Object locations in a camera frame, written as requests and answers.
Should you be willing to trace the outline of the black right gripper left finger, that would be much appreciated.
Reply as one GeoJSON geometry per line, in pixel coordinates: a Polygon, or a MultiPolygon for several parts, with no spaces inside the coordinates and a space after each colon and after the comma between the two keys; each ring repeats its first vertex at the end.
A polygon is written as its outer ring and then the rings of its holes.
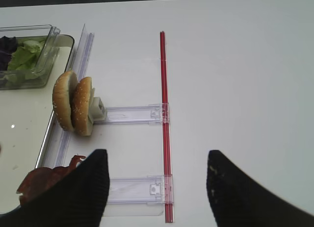
{"type": "Polygon", "coordinates": [[[98,227],[108,199],[107,151],[94,150],[53,187],[3,214],[2,227],[98,227]]]}

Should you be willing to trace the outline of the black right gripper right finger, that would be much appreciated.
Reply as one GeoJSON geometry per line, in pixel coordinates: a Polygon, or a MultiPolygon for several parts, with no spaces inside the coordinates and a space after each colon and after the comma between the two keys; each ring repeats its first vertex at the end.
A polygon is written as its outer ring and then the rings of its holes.
{"type": "Polygon", "coordinates": [[[313,215],[271,193],[219,150],[208,155],[207,194],[219,227],[312,227],[313,215]]]}

